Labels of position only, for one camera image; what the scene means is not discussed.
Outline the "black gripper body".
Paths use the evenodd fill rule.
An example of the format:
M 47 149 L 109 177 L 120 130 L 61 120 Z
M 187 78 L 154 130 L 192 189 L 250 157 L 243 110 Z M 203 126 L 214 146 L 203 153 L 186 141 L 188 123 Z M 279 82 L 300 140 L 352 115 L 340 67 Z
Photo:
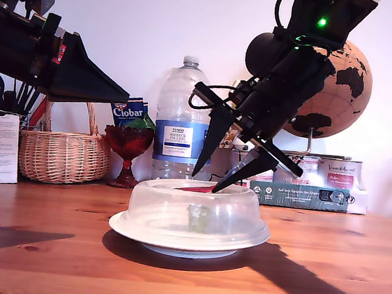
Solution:
M 59 37 L 55 35 L 61 17 L 31 20 L 0 7 L 0 73 L 26 82 L 49 94 L 58 55 Z
M 274 68 L 268 77 L 257 82 L 242 82 L 229 98 L 221 99 L 212 86 L 198 82 L 193 90 L 210 110 L 231 112 L 232 128 L 242 141 L 250 141 L 278 160 L 278 166 L 293 177 L 303 171 L 273 144 L 273 137 L 292 121 L 299 108 L 324 87 L 325 70 Z

